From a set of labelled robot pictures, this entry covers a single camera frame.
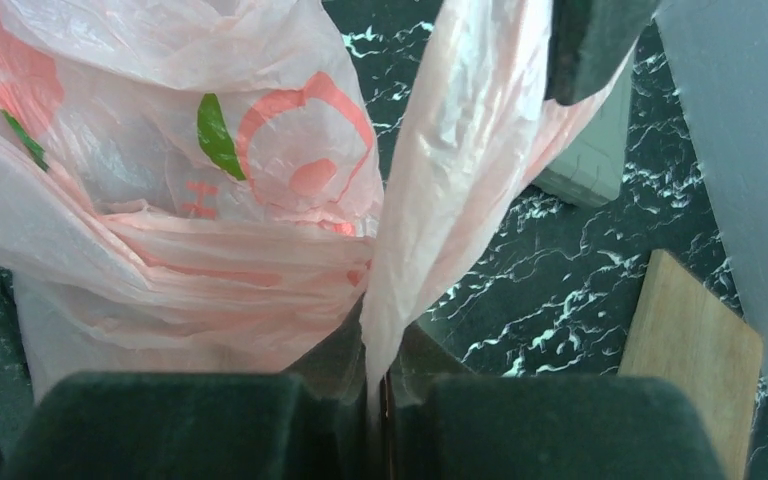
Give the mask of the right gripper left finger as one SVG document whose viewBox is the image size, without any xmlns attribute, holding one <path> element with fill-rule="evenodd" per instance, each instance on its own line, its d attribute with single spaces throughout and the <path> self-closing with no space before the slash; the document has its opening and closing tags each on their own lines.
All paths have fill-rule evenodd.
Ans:
<svg viewBox="0 0 768 480">
<path fill-rule="evenodd" d="M 358 313 L 277 374 L 82 372 L 37 405 L 2 479 L 357 479 Z"/>
</svg>

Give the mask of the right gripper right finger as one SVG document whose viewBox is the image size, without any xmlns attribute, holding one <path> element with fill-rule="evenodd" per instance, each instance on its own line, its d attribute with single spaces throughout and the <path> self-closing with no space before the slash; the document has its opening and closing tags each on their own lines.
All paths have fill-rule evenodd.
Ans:
<svg viewBox="0 0 768 480">
<path fill-rule="evenodd" d="M 696 409 L 652 377 L 471 371 L 421 327 L 390 370 L 394 479 L 720 479 Z"/>
</svg>

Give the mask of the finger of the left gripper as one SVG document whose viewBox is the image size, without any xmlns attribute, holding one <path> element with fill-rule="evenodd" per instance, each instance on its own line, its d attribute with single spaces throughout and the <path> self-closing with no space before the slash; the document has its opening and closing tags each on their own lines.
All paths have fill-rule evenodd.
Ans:
<svg viewBox="0 0 768 480">
<path fill-rule="evenodd" d="M 659 0 L 555 1 L 545 98 L 572 106 L 606 87 L 659 5 Z"/>
</svg>

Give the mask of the pink plastic bag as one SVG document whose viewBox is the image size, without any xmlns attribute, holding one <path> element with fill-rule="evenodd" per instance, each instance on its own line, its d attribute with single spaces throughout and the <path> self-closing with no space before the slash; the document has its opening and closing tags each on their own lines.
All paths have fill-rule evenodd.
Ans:
<svg viewBox="0 0 768 480">
<path fill-rule="evenodd" d="M 0 1 L 0 267 L 36 398 L 277 372 L 362 306 L 368 373 L 528 170 L 555 1 L 446 1 L 391 170 L 319 1 Z"/>
</svg>

